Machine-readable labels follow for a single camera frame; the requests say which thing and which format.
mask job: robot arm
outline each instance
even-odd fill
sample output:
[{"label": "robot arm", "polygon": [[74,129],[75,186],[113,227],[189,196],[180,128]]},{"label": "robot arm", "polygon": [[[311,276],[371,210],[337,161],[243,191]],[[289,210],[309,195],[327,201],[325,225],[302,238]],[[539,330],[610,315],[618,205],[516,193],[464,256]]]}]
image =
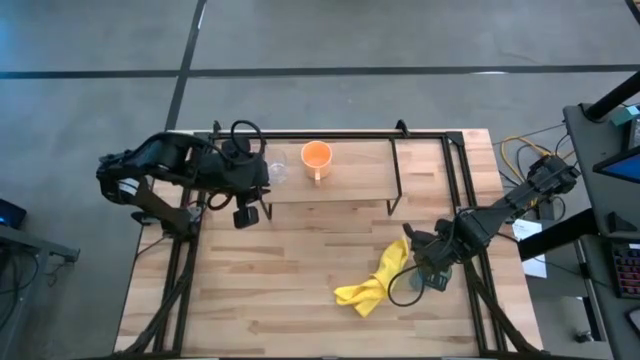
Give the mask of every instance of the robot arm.
[{"label": "robot arm", "polygon": [[[249,140],[234,134],[239,124],[248,124],[261,137],[255,125],[239,120],[231,127],[231,139],[224,141],[221,148],[214,144],[214,138],[164,132],[151,136],[135,150],[100,158],[96,177],[102,195],[116,204],[140,207],[146,215],[160,220],[165,231],[178,236],[192,234],[192,214],[187,209],[171,207],[155,195],[147,180],[150,176],[209,193],[207,205],[211,210],[222,209],[236,197],[235,226],[244,228],[257,223],[257,209],[247,205],[268,192],[262,189],[269,186],[263,158],[266,143],[261,140],[260,151],[251,152]],[[218,194],[226,199],[214,206],[211,200]]]},{"label": "robot arm", "polygon": [[447,272],[454,263],[470,260],[489,246],[502,223],[512,215],[526,209],[532,201],[544,201],[553,195],[566,194],[580,175],[573,166],[557,156],[545,156],[534,163],[527,180],[488,207],[462,209],[449,221],[436,222],[436,234],[414,231],[404,224],[411,239],[414,260],[426,280],[426,285],[443,291]]}]

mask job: gray floor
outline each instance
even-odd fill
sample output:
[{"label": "gray floor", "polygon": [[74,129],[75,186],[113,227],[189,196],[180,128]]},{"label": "gray floor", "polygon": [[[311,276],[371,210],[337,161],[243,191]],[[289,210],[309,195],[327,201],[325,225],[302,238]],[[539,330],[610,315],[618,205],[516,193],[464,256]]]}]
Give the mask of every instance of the gray floor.
[{"label": "gray floor", "polygon": [[[0,2],[0,72],[178,69],[195,5]],[[629,45],[638,31],[623,0],[209,0],[193,68],[625,64],[640,56]],[[414,128],[489,128],[498,141],[559,124],[564,105],[594,101],[628,76],[191,79],[177,127],[247,118],[263,128],[386,128],[404,119]],[[140,228],[132,208],[100,195],[97,158],[161,131],[174,86],[175,79],[0,80],[0,198],[28,209],[29,232],[82,248],[75,268],[43,290],[22,358],[111,351]],[[532,140],[553,148],[563,134]],[[567,216],[588,206],[583,187],[565,199]],[[570,267],[570,250],[549,257]],[[529,283],[545,348],[608,356],[600,344],[571,342],[584,313],[557,290],[579,296],[580,280],[550,276]],[[567,308],[575,311],[559,321]]]}]

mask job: orange mug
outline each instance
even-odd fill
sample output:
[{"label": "orange mug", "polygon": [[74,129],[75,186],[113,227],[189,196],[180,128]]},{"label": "orange mug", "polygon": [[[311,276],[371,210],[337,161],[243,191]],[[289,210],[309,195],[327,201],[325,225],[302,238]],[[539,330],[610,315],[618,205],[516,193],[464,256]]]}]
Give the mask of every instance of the orange mug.
[{"label": "orange mug", "polygon": [[300,152],[307,176],[320,185],[320,179],[329,175],[331,165],[331,147],[323,141],[311,141],[302,147]]}]

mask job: yellow cloth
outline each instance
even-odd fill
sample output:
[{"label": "yellow cloth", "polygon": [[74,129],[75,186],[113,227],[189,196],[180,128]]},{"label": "yellow cloth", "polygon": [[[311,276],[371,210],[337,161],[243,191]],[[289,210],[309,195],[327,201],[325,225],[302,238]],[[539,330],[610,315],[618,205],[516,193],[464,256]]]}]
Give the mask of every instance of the yellow cloth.
[{"label": "yellow cloth", "polygon": [[360,285],[343,286],[337,288],[336,294],[338,305],[353,305],[356,311],[367,317],[376,306],[387,297],[389,282],[397,273],[402,271],[404,264],[409,258],[409,245],[407,239],[396,240],[382,253],[380,266],[373,277]]}]

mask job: monitor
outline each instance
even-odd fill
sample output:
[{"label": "monitor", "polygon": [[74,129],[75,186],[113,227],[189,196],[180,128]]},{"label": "monitor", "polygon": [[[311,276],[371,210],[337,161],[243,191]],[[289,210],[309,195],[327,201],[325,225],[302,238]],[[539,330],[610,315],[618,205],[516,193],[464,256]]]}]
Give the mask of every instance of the monitor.
[{"label": "monitor", "polygon": [[640,146],[595,164],[593,171],[640,184]]}]

